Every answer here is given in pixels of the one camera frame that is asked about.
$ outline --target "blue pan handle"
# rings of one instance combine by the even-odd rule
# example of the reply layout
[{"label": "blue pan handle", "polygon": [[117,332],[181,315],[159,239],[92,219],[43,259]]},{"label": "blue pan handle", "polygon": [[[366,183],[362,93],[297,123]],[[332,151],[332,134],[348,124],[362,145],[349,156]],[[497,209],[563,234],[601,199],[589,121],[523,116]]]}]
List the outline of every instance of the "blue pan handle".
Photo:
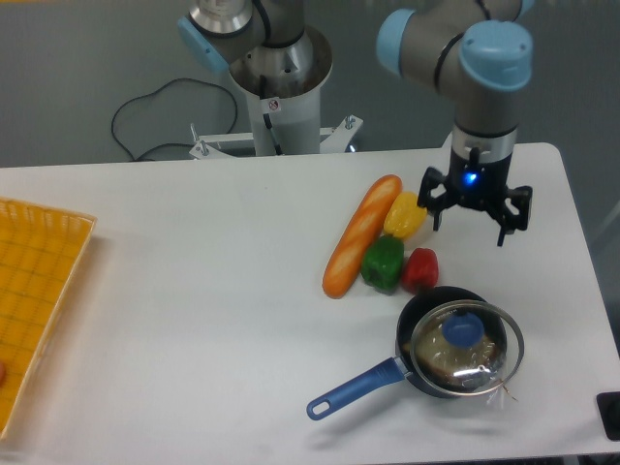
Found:
[{"label": "blue pan handle", "polygon": [[369,392],[404,379],[405,376],[396,363],[396,359],[388,358],[344,385],[310,402],[306,408],[306,413],[311,419],[324,419]]}]

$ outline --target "yellow bell pepper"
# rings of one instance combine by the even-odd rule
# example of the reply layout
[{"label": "yellow bell pepper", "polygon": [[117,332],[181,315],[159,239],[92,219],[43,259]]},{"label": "yellow bell pepper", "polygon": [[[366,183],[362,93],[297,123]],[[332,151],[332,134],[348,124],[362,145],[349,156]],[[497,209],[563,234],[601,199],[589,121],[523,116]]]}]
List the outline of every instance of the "yellow bell pepper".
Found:
[{"label": "yellow bell pepper", "polygon": [[418,206],[418,196],[413,192],[402,192],[389,209],[384,233],[405,240],[419,230],[425,218],[426,208]]}]

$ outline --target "bell pepper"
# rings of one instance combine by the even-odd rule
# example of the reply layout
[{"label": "bell pepper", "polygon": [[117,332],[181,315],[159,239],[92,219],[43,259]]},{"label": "bell pepper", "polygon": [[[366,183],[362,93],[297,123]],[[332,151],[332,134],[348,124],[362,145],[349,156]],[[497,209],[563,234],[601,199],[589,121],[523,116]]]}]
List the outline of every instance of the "bell pepper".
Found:
[{"label": "bell pepper", "polygon": [[426,208],[418,206],[418,196],[413,192],[402,192],[387,213],[384,233],[405,240],[419,230],[425,219]]},{"label": "bell pepper", "polygon": [[402,287],[412,294],[434,288],[439,280],[437,255],[431,249],[418,248],[409,257],[400,279]]},{"label": "bell pepper", "polygon": [[377,291],[391,293],[398,286],[404,255],[402,240],[382,235],[366,250],[361,262],[361,276]]}]

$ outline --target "metal bracket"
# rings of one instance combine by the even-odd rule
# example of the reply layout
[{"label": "metal bracket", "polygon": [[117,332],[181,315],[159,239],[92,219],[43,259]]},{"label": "metal bracket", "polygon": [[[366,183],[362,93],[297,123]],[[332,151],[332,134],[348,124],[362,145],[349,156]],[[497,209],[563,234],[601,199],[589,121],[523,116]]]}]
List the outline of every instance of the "metal bracket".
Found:
[{"label": "metal bracket", "polygon": [[[350,114],[335,128],[321,128],[321,153],[343,153],[351,144],[364,120]],[[220,134],[216,136],[195,136],[196,145],[189,154],[196,160],[212,160],[237,158],[226,152],[242,151],[247,155],[254,154],[254,138],[252,133]]]}]

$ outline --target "red bell pepper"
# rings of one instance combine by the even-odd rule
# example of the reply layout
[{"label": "red bell pepper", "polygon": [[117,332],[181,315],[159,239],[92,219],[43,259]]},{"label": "red bell pepper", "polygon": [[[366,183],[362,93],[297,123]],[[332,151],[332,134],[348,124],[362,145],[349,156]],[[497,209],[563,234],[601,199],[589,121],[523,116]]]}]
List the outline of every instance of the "red bell pepper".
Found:
[{"label": "red bell pepper", "polygon": [[416,249],[405,264],[400,278],[402,287],[412,294],[434,288],[439,280],[437,255],[431,249]]}]

